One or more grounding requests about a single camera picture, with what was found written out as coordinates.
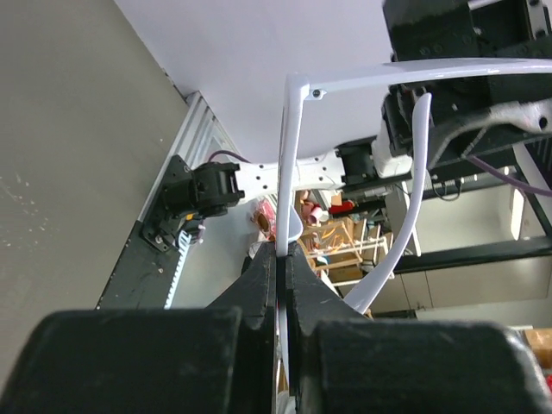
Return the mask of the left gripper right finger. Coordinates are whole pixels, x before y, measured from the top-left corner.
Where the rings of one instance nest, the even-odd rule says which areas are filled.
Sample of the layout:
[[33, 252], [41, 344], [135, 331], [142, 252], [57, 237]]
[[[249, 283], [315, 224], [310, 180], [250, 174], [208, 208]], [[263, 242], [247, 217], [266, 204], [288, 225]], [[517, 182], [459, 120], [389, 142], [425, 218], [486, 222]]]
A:
[[548, 413], [535, 357], [495, 323], [369, 319], [301, 253], [284, 259], [289, 387], [300, 413]]

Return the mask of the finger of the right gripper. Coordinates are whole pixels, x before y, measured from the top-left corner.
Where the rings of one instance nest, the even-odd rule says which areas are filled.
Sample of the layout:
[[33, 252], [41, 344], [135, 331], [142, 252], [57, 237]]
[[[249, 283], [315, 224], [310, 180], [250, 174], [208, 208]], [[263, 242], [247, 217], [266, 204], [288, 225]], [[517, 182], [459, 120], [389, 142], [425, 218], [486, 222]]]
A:
[[515, 143], [551, 136], [551, 100], [499, 103], [453, 116], [429, 132], [428, 167], [491, 154]]

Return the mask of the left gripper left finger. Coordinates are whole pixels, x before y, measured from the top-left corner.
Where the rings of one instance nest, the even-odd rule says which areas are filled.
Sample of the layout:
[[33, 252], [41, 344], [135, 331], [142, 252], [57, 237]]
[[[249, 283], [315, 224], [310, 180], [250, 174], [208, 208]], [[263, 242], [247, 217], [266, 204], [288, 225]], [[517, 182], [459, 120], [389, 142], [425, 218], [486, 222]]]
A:
[[4, 413], [272, 413], [276, 254], [203, 309], [71, 310], [32, 331]]

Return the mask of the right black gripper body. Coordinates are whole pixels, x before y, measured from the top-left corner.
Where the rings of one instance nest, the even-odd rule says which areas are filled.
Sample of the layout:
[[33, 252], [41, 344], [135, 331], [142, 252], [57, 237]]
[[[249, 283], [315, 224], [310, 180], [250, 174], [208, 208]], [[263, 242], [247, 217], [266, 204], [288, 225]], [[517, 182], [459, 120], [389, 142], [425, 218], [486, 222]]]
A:
[[[542, 1], [385, 1], [396, 61], [551, 57], [550, 7]], [[436, 97], [458, 108], [548, 99], [548, 74], [435, 82]]]

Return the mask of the white sunglasses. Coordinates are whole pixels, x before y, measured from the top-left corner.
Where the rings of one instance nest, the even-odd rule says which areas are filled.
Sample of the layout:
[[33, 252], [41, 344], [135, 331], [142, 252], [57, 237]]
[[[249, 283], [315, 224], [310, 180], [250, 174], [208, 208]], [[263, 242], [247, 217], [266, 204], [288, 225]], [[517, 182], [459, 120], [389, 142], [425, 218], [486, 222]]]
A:
[[[326, 72], [317, 75], [293, 73], [285, 81], [285, 97], [279, 144], [278, 205], [276, 218], [275, 252], [277, 257], [277, 293], [279, 332], [282, 357], [288, 375], [298, 372], [296, 360], [298, 345], [292, 337], [292, 301], [285, 293], [285, 273], [288, 248], [299, 237], [300, 223], [292, 212], [294, 179], [298, 176], [298, 143], [304, 102], [312, 98], [316, 89], [324, 93], [347, 91], [376, 85], [411, 84], [449, 78], [471, 78], [509, 74], [536, 74], [551, 72], [550, 60], [513, 58], [459, 58], [389, 62], [358, 69]], [[403, 227], [390, 253], [347, 295], [346, 304], [358, 313], [364, 313], [389, 279], [415, 228], [420, 211], [425, 170], [428, 165], [430, 95], [424, 95], [415, 105], [413, 115], [413, 191]]]

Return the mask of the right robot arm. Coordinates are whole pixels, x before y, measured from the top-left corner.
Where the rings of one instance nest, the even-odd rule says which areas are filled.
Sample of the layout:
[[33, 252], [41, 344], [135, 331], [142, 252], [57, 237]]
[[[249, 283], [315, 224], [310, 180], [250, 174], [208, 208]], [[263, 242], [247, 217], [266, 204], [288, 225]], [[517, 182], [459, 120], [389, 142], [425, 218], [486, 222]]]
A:
[[[143, 220], [161, 252], [193, 241], [206, 218], [276, 194], [275, 237], [296, 240], [302, 190], [383, 197], [423, 173], [467, 176], [481, 160], [508, 166], [517, 144], [551, 135], [551, 10], [541, 1], [386, 1], [389, 63], [285, 85], [279, 160], [272, 164], [170, 159]], [[306, 159], [297, 156], [304, 105], [338, 91], [384, 85], [379, 132]]]

